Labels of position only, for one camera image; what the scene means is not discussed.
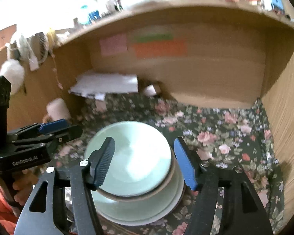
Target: wooden shelf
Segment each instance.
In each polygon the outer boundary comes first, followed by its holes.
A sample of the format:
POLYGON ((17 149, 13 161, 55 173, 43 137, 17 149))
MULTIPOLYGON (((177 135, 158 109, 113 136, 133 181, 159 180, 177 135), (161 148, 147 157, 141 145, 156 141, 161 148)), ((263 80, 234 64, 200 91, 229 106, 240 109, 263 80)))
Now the wooden shelf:
POLYGON ((294 31, 294 23, 272 11, 244 1, 161 0, 144 3, 122 11, 71 34, 62 45, 75 40, 104 37, 121 31, 156 24, 222 23, 238 27, 284 28, 294 31))

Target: finger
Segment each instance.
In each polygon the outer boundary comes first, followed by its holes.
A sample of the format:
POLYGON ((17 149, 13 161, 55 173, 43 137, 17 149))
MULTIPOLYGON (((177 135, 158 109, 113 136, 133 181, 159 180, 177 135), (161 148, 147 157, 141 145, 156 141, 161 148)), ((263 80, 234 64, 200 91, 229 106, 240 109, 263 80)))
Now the finger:
POLYGON ((24 206, 29 195, 31 194, 33 190, 32 185, 27 185, 24 189, 20 190, 15 196, 14 200, 18 202, 21 206, 24 206))
POLYGON ((14 190, 21 190, 28 184, 37 184, 37 182, 38 178, 32 172, 28 172, 27 174, 24 174, 22 177, 16 180, 13 183, 12 187, 14 190))

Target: person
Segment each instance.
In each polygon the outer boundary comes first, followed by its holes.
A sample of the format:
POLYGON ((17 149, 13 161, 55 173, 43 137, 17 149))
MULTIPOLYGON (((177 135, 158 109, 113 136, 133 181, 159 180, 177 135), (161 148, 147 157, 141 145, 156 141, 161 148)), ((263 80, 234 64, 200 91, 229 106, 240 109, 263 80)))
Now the person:
MULTIPOLYGON (((23 170, 20 175, 15 177, 13 189, 18 193, 14 196, 14 200, 21 206, 24 206, 29 195, 33 190, 33 185, 38 182, 38 178, 30 171, 23 170)), ((0 192, 0 223, 10 234, 14 234, 16 227, 17 217, 13 214, 10 205, 5 201, 2 193, 0 192)))

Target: white fluffy ball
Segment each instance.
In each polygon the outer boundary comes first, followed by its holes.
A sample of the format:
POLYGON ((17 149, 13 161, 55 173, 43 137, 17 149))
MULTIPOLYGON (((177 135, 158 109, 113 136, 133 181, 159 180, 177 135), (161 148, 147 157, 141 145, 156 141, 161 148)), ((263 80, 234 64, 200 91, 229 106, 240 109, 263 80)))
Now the white fluffy ball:
POLYGON ((9 59, 5 61, 0 70, 0 76, 5 78, 11 83, 11 95, 15 94, 24 83, 25 69, 20 65, 19 61, 9 59))

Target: pink sticky note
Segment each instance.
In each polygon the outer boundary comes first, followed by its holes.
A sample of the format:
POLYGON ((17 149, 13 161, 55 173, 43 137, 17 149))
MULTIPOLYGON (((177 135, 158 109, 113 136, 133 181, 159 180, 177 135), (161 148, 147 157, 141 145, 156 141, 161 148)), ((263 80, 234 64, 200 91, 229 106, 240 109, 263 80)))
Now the pink sticky note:
POLYGON ((102 56, 113 56, 118 53, 127 52, 126 34, 121 33, 109 38, 100 39, 100 49, 102 56))

